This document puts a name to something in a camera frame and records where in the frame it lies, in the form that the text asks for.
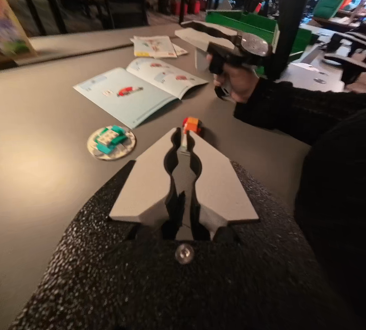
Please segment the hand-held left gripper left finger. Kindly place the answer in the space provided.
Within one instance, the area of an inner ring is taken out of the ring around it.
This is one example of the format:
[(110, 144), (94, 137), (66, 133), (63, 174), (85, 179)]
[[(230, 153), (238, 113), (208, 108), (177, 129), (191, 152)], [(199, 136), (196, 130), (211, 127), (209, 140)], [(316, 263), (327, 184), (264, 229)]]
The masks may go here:
[(181, 128), (172, 128), (137, 157), (110, 219), (162, 228), (164, 233), (178, 232), (184, 205), (172, 173), (179, 163), (180, 146)]

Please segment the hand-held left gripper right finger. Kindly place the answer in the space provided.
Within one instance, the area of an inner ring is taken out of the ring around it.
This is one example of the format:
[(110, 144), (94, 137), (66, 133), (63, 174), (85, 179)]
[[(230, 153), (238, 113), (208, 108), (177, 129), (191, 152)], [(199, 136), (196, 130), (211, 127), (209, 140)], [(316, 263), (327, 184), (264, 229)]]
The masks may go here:
[(221, 228), (258, 222), (236, 171), (224, 154), (194, 132), (187, 132), (191, 191), (190, 224), (194, 240), (213, 240)]

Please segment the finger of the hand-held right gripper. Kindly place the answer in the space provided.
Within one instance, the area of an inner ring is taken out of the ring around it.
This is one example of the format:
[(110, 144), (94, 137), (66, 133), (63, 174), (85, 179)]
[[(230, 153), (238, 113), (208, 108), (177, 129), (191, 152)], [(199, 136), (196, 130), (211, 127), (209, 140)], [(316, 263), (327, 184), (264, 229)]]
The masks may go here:
[(226, 49), (232, 50), (232, 43), (229, 40), (217, 38), (192, 28), (182, 28), (180, 30), (176, 30), (175, 35), (196, 48), (195, 67), (199, 72), (208, 70), (209, 63), (206, 59), (206, 56), (208, 54), (209, 43), (220, 45)]
[(240, 32), (209, 22), (203, 22), (203, 21), (184, 21), (180, 24), (180, 29), (182, 28), (192, 28), (194, 30), (204, 32), (208, 35), (217, 37), (217, 38), (224, 38), (229, 40), (232, 43), (232, 47), (234, 47), (235, 39), (238, 35), (241, 35)]

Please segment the teal brick model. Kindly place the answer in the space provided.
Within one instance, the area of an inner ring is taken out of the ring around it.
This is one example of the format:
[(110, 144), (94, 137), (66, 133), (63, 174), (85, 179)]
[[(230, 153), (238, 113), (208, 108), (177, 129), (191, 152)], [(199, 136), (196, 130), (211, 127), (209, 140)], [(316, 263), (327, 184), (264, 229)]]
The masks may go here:
[(129, 128), (117, 125), (103, 127), (93, 132), (86, 148), (94, 158), (105, 162), (116, 161), (131, 154), (136, 146), (136, 137)]

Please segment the orange toy brick model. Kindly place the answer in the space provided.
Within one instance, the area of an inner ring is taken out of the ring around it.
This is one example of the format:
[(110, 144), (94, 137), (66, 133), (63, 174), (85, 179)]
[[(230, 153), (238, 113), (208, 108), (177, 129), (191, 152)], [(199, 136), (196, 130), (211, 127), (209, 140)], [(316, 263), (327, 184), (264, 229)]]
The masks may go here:
[(187, 117), (182, 123), (182, 135), (181, 135), (181, 153), (189, 154), (187, 147), (187, 131), (194, 132), (199, 136), (202, 136), (203, 126), (202, 122), (194, 117)]

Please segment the person's right hand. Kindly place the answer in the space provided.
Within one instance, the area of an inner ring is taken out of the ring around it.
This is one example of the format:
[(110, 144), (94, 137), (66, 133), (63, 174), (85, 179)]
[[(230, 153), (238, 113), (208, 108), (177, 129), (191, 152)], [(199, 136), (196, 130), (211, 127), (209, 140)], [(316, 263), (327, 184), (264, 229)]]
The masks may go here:
[(214, 74), (213, 84), (221, 88), (235, 103), (245, 104), (253, 94), (259, 77), (249, 67), (233, 67), (225, 63), (221, 74)]

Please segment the green plastic bin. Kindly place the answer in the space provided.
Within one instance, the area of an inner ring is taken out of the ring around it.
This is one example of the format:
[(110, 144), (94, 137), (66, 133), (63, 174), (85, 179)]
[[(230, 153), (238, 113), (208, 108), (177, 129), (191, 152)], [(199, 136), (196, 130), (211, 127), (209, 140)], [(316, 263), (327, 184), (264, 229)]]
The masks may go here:
[[(278, 29), (277, 21), (256, 13), (208, 11), (205, 24), (207, 26), (218, 25), (221, 32), (225, 31), (223, 28), (228, 28), (235, 30), (238, 34), (241, 32), (254, 34), (272, 46), (273, 56), (280, 54), (280, 42), (285, 39), (285, 31)], [(314, 36), (310, 30), (302, 28), (297, 30), (284, 70), (289, 63), (298, 60), (302, 56), (313, 40)]]

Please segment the closed yellow-cornered instruction booklet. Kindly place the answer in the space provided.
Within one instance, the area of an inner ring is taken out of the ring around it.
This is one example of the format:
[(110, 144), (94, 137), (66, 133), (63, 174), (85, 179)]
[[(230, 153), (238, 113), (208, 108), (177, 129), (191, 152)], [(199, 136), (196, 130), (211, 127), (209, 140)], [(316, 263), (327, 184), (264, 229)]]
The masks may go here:
[(130, 40), (134, 46), (135, 57), (177, 58), (168, 36), (134, 36)]

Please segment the open pale blue instruction booklet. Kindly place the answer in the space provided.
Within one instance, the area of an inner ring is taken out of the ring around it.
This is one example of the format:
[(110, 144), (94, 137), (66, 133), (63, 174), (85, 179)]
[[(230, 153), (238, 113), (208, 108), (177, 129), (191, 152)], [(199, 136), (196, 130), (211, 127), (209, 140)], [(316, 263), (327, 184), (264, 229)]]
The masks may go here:
[(136, 58), (79, 83), (74, 89), (130, 129), (166, 105), (180, 101), (192, 88), (208, 81), (162, 59)]

